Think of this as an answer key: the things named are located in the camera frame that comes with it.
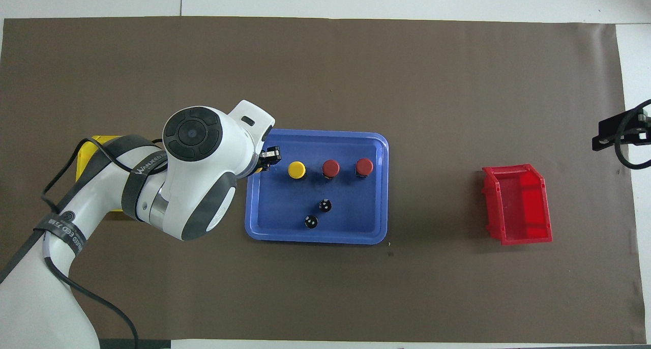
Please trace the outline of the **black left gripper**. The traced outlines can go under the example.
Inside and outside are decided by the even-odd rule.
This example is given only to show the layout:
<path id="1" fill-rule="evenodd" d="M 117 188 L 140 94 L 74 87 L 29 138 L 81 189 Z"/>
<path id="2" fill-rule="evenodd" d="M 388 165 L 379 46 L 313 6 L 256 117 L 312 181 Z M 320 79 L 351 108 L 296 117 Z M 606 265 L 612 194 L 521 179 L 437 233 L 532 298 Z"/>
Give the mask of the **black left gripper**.
<path id="1" fill-rule="evenodd" d="M 281 159 L 282 154 L 280 147 L 269 147 L 267 150 L 261 152 L 258 155 L 258 158 L 256 159 L 256 163 L 254 164 L 250 175 L 264 171 L 265 167 L 270 167 L 274 164 L 277 164 L 281 161 Z"/>

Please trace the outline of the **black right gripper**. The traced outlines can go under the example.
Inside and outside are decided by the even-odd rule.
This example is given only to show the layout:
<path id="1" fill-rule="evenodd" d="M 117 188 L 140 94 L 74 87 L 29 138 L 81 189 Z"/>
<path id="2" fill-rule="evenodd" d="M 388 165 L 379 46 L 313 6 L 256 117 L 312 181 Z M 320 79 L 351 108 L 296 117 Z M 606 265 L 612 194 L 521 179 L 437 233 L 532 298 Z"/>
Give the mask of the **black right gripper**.
<path id="1" fill-rule="evenodd" d="M 592 138 L 593 151 L 598 152 L 614 145 L 618 126 L 629 113 L 633 113 L 633 116 L 625 125 L 620 138 L 621 143 L 635 146 L 650 145 L 650 119 L 646 110 L 627 110 L 599 122 L 598 135 Z"/>

